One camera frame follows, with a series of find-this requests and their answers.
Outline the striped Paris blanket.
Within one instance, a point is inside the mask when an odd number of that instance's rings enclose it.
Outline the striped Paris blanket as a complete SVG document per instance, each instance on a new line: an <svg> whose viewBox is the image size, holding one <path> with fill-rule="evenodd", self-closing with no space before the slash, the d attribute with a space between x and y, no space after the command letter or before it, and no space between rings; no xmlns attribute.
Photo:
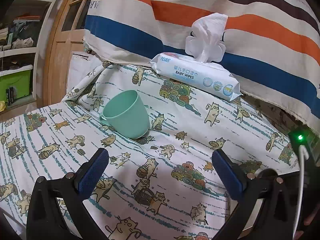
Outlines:
<svg viewBox="0 0 320 240"><path fill-rule="evenodd" d="M84 41L116 63L217 62L243 93L319 133L319 18L306 0L91 0Z"/></svg>

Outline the white shelf unit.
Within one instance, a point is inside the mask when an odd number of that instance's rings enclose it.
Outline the white shelf unit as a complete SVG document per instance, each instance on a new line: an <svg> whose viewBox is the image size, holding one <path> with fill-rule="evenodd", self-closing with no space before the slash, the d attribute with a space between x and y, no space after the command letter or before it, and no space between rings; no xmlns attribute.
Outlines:
<svg viewBox="0 0 320 240"><path fill-rule="evenodd" d="M9 108L36 101L36 74L46 25L56 0L8 0L1 2L1 71L33 65L31 94L14 99L12 87L6 90Z"/></svg>

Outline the green storage box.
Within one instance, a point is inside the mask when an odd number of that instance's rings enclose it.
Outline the green storage box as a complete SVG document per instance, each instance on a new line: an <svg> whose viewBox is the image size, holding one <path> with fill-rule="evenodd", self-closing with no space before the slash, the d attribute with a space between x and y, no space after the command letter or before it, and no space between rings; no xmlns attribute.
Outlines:
<svg viewBox="0 0 320 240"><path fill-rule="evenodd" d="M29 96L32 87L33 65L29 64L18 69L1 71L1 101L7 100L6 90L14 90L14 99Z"/></svg>

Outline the cat print bedsheet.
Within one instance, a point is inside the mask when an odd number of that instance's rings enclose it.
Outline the cat print bedsheet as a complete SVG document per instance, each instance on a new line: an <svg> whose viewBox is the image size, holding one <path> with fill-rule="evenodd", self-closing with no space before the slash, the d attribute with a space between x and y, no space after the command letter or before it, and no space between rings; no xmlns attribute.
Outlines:
<svg viewBox="0 0 320 240"><path fill-rule="evenodd" d="M133 90L150 120L132 140L99 115ZM243 99L227 102L132 65L102 64L57 104L1 123L1 208L25 224L40 176L76 171L99 148L110 162L85 206L113 239L211 239L230 213L215 172L222 149L245 172L298 170L289 140Z"/></svg>

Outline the black device with green led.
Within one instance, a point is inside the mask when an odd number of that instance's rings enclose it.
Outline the black device with green led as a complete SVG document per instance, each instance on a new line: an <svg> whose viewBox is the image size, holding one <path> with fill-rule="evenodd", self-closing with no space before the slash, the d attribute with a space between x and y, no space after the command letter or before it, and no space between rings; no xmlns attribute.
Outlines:
<svg viewBox="0 0 320 240"><path fill-rule="evenodd" d="M303 156L306 171L319 167L319 137L305 127L298 127L288 133L292 150L300 163L299 147L305 146L306 153Z"/></svg>

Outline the mint green cup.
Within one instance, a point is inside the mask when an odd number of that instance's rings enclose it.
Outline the mint green cup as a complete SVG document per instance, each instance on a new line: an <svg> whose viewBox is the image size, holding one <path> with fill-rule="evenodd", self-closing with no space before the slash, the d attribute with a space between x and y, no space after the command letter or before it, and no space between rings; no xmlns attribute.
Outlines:
<svg viewBox="0 0 320 240"><path fill-rule="evenodd" d="M142 137L150 128L148 113L135 90L114 96L100 113L99 121L130 139Z"/></svg>

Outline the baby wipes pack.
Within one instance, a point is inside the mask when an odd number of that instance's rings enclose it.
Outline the baby wipes pack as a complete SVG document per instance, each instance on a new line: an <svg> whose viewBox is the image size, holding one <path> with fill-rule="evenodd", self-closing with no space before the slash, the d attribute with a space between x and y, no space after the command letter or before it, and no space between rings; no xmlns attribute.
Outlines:
<svg viewBox="0 0 320 240"><path fill-rule="evenodd" d="M185 39L186 54L160 53L151 60L151 68L224 100L235 100L242 95L240 83L220 64L226 51L222 37L227 20L227 15L217 12L199 18Z"/></svg>

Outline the wooden door frame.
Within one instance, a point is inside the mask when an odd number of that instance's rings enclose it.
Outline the wooden door frame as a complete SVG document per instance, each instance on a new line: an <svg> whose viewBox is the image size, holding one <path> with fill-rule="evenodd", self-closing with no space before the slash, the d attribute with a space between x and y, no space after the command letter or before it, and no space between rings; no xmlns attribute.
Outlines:
<svg viewBox="0 0 320 240"><path fill-rule="evenodd" d="M62 0L57 6L44 64L44 106L60 102L66 94L72 53L84 49L84 25L90 2Z"/></svg>

